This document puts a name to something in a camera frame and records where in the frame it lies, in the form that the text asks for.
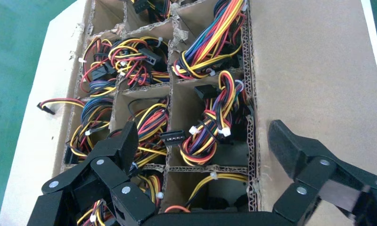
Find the wire harness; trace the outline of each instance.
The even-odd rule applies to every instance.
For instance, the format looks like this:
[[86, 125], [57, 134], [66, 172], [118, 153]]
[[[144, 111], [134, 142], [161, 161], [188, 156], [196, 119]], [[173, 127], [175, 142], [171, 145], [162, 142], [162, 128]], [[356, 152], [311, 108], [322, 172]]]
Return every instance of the wire harness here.
[[190, 129], [191, 136], [179, 146], [187, 165], [204, 166], [216, 153], [218, 140], [231, 135], [232, 123], [243, 119], [246, 96], [243, 83], [234, 81], [228, 71], [219, 74], [220, 94], [205, 99], [204, 119]]
[[173, 72], [184, 79], [201, 79], [227, 69], [228, 62], [241, 51], [241, 27], [246, 16], [244, 0], [219, 0], [214, 21], [202, 31], [188, 50], [173, 63]]

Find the green floor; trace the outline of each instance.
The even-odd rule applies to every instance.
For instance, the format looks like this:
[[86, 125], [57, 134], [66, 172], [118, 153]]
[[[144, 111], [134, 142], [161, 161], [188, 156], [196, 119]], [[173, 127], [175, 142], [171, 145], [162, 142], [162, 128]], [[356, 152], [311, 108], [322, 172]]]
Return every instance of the green floor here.
[[0, 0], [0, 209], [51, 19], [74, 0]]

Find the yellow wire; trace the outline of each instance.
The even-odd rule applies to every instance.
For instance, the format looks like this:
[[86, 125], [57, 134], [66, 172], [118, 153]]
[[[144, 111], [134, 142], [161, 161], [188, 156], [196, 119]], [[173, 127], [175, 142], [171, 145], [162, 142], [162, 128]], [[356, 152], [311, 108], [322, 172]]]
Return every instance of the yellow wire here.
[[143, 179], [148, 184], [148, 186], [150, 187], [151, 201], [153, 203], [155, 203], [155, 194], [153, 193], [154, 187], [152, 186], [152, 183], [147, 178], [143, 177], [142, 175], [139, 175], [139, 178]]
[[[243, 175], [240, 175], [240, 174], [233, 174], [233, 173], [217, 173], [216, 174], [216, 177], [218, 179], [232, 179], [232, 180], [238, 180], [238, 181], [242, 181], [242, 182], [248, 182], [248, 177], [247, 176], [243, 176]], [[213, 178], [211, 176], [207, 176], [205, 177], [203, 180], [201, 180], [197, 186], [194, 188], [193, 190], [193, 193], [191, 193], [191, 196], [188, 200], [190, 200], [191, 198], [194, 197], [194, 195], [197, 193], [197, 191], [199, 189], [201, 189], [202, 186], [204, 186], [206, 183], [208, 183], [209, 181], [213, 180]]]
[[72, 104], [72, 105], [76, 105], [76, 106], [79, 106], [81, 108], [84, 108], [83, 105], [79, 104], [79, 103], [75, 103], [75, 102], [71, 102], [71, 101], [52, 101], [52, 102], [48, 102], [48, 103], [44, 103], [41, 107], [45, 107], [47, 105], [50, 105], [50, 104], [59, 104], [59, 103], [63, 103], [63, 104]]
[[97, 215], [97, 220], [98, 220], [98, 222], [100, 223], [100, 225], [101, 225], [101, 226], [105, 226], [104, 222], [101, 220], [99, 209], [97, 209], [97, 213], [96, 213], [96, 215]]
[[111, 89], [109, 89], [107, 92], [103, 92], [103, 93], [100, 93], [100, 94], [95, 94], [95, 95], [90, 95], [90, 97], [99, 97], [99, 96], [103, 96], [103, 95], [106, 95], [112, 91], [114, 91], [116, 89], [116, 87], [113, 87]]
[[87, 155], [77, 153], [77, 152], [73, 149], [74, 138], [75, 138], [77, 132], [79, 131], [79, 129], [80, 129], [81, 127], [82, 127], [82, 125], [78, 126], [78, 128], [75, 130], [74, 134], [72, 135], [70, 146], [71, 146], [71, 151], [72, 151], [75, 155], [80, 156], [80, 157], [87, 157]]
[[89, 211], [87, 211], [81, 218], [79, 218], [79, 220], [77, 221], [77, 225], [79, 225], [79, 223], [85, 218], [87, 217], [87, 215], [89, 215], [91, 212], [93, 212], [93, 209], [90, 209]]
[[156, 151], [156, 150], [152, 150], [152, 149], [148, 149], [148, 148], [144, 148], [144, 147], [138, 147], [138, 149], [145, 151], [145, 152], [152, 152], [152, 153], [157, 153], [157, 154], [166, 156], [166, 149], [163, 149], [161, 151]]

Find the cardboard divider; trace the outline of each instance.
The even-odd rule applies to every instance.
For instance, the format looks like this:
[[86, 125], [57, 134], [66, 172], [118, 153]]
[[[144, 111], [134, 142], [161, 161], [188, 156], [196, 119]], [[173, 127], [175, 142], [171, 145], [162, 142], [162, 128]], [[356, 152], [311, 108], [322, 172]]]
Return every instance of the cardboard divider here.
[[89, 24], [91, 34], [97, 34], [105, 30], [111, 30], [116, 24], [120, 24], [125, 18], [123, 1], [119, 0], [93, 0], [91, 6], [92, 20]]
[[[242, 70], [236, 69], [231, 71], [234, 79], [242, 79]], [[172, 115], [171, 130], [185, 130], [189, 135], [189, 129], [197, 125], [201, 120], [201, 114], [204, 111], [204, 103], [197, 96], [194, 87], [201, 85], [218, 85], [218, 76], [207, 77], [200, 80], [179, 80], [173, 85], [172, 95]], [[247, 166], [248, 164], [248, 145], [245, 141], [232, 140], [231, 144], [220, 144], [217, 147], [215, 156], [211, 164], [225, 166]], [[186, 166], [178, 147], [173, 147], [169, 165]]]
[[127, 32], [125, 37], [140, 38], [143, 36], [161, 37], [168, 43], [169, 40], [173, 40], [173, 24], [172, 18], [169, 18], [163, 22], [150, 24], [144, 27], [140, 27], [137, 30]]
[[[164, 212], [169, 206], [184, 206], [197, 184], [209, 175], [210, 172], [169, 171], [167, 174], [166, 190], [164, 199], [161, 203], [160, 212]], [[199, 190], [198, 195], [193, 199], [190, 206], [191, 211], [204, 211], [201, 207], [204, 206], [208, 197], [223, 198], [229, 203], [229, 207], [234, 208], [236, 200], [240, 196], [247, 194], [247, 186], [248, 182], [244, 183], [231, 179], [211, 180]]]

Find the black wire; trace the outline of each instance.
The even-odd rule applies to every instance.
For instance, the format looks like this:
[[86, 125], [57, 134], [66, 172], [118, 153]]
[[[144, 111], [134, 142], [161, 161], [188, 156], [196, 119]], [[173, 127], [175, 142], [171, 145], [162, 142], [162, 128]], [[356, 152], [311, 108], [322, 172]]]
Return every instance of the black wire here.
[[120, 132], [120, 131], [122, 131], [122, 130], [123, 130], [123, 129], [116, 129], [116, 130], [112, 131], [111, 133], [108, 134], [108, 136], [106, 137], [106, 139], [112, 137], [115, 133]]
[[205, 125], [205, 123], [201, 120], [198, 120], [198, 122], [206, 129], [206, 131], [212, 136], [212, 138], [214, 138], [216, 143], [219, 144], [219, 140], [213, 135], [213, 133], [211, 132], [211, 130], [209, 130], [209, 128]]
[[[134, 116], [134, 113], [133, 113], [133, 112], [131, 111], [131, 109], [130, 109], [130, 105], [131, 105], [131, 104], [133, 104], [133, 103], [136, 102], [136, 101], [141, 101], [141, 100], [155, 100], [155, 99], [159, 99], [159, 100], [161, 100], [161, 99], [164, 99], [164, 98], [165, 98], [165, 97], [147, 97], [147, 98], [138, 98], [138, 99], [134, 99], [134, 100], [130, 101], [130, 102], [127, 104], [127, 108], [128, 108], [128, 110], [129, 110], [130, 115], [133, 117], [134, 120], [136, 120], [136, 116]], [[162, 115], [167, 111], [168, 106], [169, 106], [169, 101], [168, 101], [168, 103], [167, 103], [167, 105], [166, 105], [166, 110], [162, 113]]]

